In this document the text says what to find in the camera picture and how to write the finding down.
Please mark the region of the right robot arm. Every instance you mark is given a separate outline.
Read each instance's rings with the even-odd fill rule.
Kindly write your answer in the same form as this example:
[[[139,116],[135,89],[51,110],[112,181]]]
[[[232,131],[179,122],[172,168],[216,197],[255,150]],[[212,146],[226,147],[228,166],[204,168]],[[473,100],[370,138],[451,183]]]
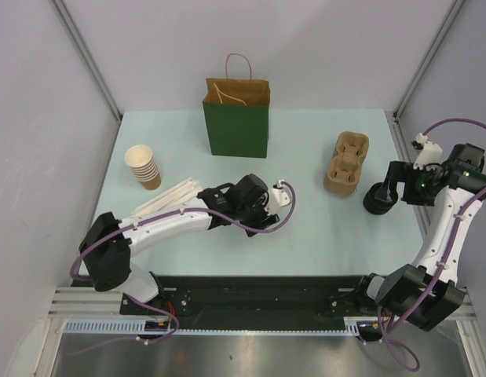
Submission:
[[[366,211],[386,214],[397,201],[433,207],[433,219],[422,247],[411,264],[388,276],[372,273],[367,287],[353,296],[355,309],[371,315],[382,307],[423,331],[436,327],[465,298],[456,284],[466,234],[486,199],[484,150],[457,144],[442,163],[441,148],[415,142],[414,163],[392,161],[384,181],[364,197]]]

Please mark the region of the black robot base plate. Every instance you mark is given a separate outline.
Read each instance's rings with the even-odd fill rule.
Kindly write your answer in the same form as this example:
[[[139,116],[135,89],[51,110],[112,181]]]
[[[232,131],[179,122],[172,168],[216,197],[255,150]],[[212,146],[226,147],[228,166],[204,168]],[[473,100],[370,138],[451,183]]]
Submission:
[[[157,276],[150,306],[174,309],[182,330],[327,331],[375,317],[365,276]]]

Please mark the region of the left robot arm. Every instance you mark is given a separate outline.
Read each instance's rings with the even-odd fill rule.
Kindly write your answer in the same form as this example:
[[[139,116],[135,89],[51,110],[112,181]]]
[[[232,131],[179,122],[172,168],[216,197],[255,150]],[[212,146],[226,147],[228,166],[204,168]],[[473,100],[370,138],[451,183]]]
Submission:
[[[134,257],[161,241],[231,224],[240,224],[253,236],[278,223],[280,208],[290,202],[283,183],[270,188],[256,175],[248,174],[236,184],[205,188],[168,210],[124,219],[103,213],[79,251],[96,291],[117,290],[135,298],[146,313],[154,314],[164,307],[165,295],[152,273],[132,263]]]

